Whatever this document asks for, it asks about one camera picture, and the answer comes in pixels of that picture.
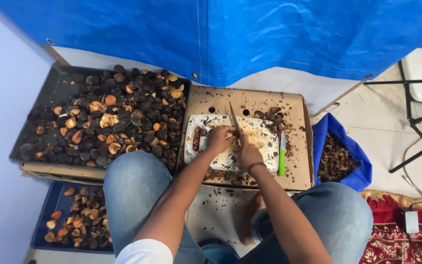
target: person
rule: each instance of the person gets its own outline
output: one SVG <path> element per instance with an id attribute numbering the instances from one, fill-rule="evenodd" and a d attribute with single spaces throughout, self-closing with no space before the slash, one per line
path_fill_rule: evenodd
<path id="1" fill-rule="evenodd" d="M 207 260 L 184 216 L 211 161 L 224 152 L 235 129 L 219 126 L 207 148 L 172 181 L 153 155 L 136 151 L 109 165 L 104 192 L 116 264 L 203 264 Z M 358 263 L 372 232 L 372 212 L 354 190 L 323 183 L 287 195 L 241 135 L 238 162 L 255 178 L 259 193 L 239 231 L 244 245 L 258 243 L 240 264 Z"/>

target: metal stand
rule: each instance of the metal stand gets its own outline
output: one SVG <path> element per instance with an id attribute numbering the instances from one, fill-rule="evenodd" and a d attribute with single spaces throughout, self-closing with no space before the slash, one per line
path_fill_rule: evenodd
<path id="1" fill-rule="evenodd" d="M 401 81 L 365 82 L 364 85 L 403 84 L 403 87 L 405 88 L 405 95 L 406 95 L 406 101 L 407 101 L 407 119 L 410 122 L 410 127 L 413 128 L 413 130 L 422 139 L 422 132 L 416 127 L 417 124 L 422 122 L 422 117 L 413 118 L 411 116 L 411 102 L 414 101 L 414 99 L 410 93 L 410 84 L 422 83 L 422 80 L 405 80 L 405 73 L 403 72 L 403 66 L 401 64 L 401 61 L 398 62 L 398 67 L 400 68 L 400 75 L 402 79 Z M 399 169 L 405 167 L 409 163 L 411 163 L 413 160 L 419 158 L 420 156 L 422 156 L 422 150 L 414 154 L 413 156 L 411 156 L 409 159 L 405 160 L 398 166 L 394 167 L 393 169 L 390 169 L 388 172 L 394 173 L 398 171 Z"/>

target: wrist band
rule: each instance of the wrist band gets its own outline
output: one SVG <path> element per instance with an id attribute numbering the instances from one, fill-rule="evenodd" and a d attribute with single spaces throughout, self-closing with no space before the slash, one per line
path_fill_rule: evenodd
<path id="1" fill-rule="evenodd" d="M 265 165 L 263 162 L 256 162 L 256 163 L 254 163 L 254 164 L 252 164 L 252 165 L 250 165 L 250 166 L 249 166 L 249 169 L 247 170 L 247 171 L 249 172 L 249 174 L 250 174 L 250 170 L 251 170 L 253 167 L 255 167 L 256 165 L 263 165 L 263 166 L 265 166 L 265 168 L 266 168 L 266 165 Z"/>

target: cutting board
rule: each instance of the cutting board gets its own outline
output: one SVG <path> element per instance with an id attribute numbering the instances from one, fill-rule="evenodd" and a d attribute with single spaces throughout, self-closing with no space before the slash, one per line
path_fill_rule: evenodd
<path id="1" fill-rule="evenodd" d="M 269 171 L 278 170 L 279 140 L 278 135 L 273 134 L 267 125 L 273 122 L 254 117 L 237 116 L 237 122 L 244 134 L 249 135 L 249 143 L 258 148 L 263 156 L 263 162 Z M 185 133 L 184 161 L 190 163 L 199 153 L 206 149 L 208 135 L 200 136 L 199 150 L 193 151 L 193 135 L 195 128 L 206 129 L 208 132 L 219 125 L 232 126 L 230 115 L 190 115 Z M 235 140 L 223 153 L 219 154 L 212 162 L 211 167 L 221 171 L 243 171 L 237 166 L 239 144 Z"/>

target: hand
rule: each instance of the hand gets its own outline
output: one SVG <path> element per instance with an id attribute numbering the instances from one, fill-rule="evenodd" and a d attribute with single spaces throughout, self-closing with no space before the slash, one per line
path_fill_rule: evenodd
<path id="1" fill-rule="evenodd" d="M 223 153 L 236 137 L 227 137 L 227 133 L 232 134 L 235 128 L 228 125 L 220 125 L 212 129 L 208 134 L 206 150 L 214 153 L 215 156 Z"/>
<path id="2" fill-rule="evenodd" d="M 240 137 L 241 147 L 237 164 L 243 170 L 248 170 L 249 166 L 257 162 L 263 162 L 263 157 L 258 148 L 249 144 L 249 135 L 242 134 Z"/>

